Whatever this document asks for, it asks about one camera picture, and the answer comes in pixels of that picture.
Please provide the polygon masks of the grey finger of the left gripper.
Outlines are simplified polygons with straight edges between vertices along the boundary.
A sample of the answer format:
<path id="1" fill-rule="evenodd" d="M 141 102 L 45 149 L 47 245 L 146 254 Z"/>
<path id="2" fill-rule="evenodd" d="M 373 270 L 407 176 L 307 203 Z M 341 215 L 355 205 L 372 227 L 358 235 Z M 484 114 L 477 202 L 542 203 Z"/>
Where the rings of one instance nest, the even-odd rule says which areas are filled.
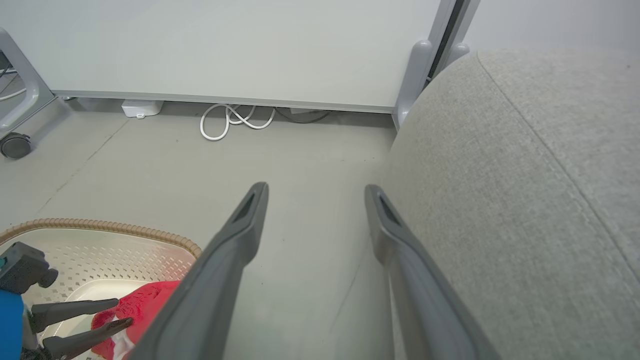
<path id="1" fill-rule="evenodd" d="M 118 298 L 106 300 L 60 301 L 34 304 L 30 308 L 29 325 L 33 333 L 41 333 L 53 324 L 82 316 L 94 315 L 114 308 L 119 304 Z"/>
<path id="2" fill-rule="evenodd" d="M 132 317 L 110 321 L 105 325 L 69 337 L 53 336 L 42 340 L 48 360 L 72 360 L 134 324 Z"/>

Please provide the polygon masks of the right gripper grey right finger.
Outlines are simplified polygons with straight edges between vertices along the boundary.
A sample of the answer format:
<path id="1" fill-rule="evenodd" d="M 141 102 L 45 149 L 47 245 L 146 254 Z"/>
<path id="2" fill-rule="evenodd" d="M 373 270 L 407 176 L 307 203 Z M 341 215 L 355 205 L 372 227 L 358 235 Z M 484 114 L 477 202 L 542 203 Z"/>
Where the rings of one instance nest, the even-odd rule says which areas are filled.
<path id="1" fill-rule="evenodd" d="M 394 342 L 407 360 L 498 360 L 500 355 L 380 186 L 365 187 L 375 258 L 390 284 Z"/>

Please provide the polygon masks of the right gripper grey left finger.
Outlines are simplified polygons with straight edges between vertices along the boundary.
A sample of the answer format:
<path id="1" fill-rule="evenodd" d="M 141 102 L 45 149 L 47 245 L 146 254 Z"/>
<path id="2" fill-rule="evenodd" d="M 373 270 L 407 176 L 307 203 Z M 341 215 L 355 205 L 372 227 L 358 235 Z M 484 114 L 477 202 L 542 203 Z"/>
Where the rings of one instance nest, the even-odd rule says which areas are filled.
<path id="1" fill-rule="evenodd" d="M 254 183 L 130 353 L 131 360 L 221 360 L 244 268 L 258 253 L 269 186 Z"/>

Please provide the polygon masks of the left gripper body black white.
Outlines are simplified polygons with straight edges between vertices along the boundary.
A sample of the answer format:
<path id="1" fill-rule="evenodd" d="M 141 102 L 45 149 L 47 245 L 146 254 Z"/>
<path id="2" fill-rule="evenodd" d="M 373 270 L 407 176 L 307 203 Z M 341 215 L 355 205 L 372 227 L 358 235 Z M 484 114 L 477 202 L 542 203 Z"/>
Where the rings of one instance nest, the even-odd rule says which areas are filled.
<path id="1" fill-rule="evenodd" d="M 22 332 L 22 348 L 20 352 L 21 360 L 49 360 L 45 348 L 43 348 L 37 339 L 37 335 L 30 330 L 23 330 Z"/>

